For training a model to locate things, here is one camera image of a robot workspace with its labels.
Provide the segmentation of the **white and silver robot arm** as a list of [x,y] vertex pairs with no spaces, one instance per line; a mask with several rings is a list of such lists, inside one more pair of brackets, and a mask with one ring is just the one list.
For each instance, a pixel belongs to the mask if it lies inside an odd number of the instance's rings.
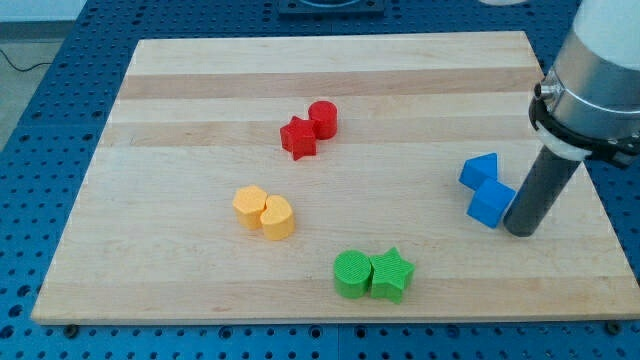
[[639,157],[639,0],[581,2],[529,111],[560,158],[625,168]]

